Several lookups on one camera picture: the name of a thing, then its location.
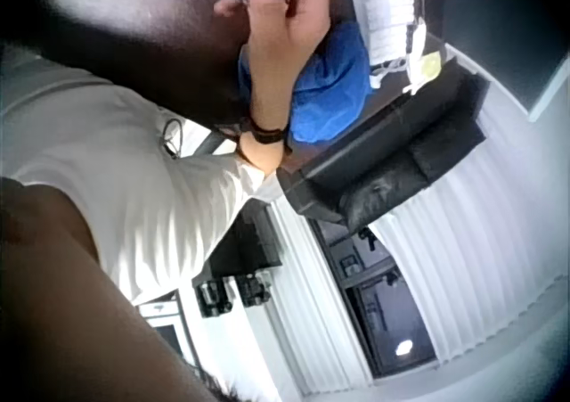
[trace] black couch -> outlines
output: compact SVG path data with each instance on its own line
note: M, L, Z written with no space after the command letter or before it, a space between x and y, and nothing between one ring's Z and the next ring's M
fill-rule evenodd
M359 231L433 184L485 136L476 123L487 83L455 60L293 174L277 171L293 209Z

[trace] blue towel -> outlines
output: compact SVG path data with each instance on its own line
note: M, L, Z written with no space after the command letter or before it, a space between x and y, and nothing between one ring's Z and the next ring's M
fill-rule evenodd
M362 112L371 93L368 53L358 24L345 22L330 33L323 55L314 54L293 90L290 131L299 142L333 139ZM240 94L250 102L248 60L238 62Z

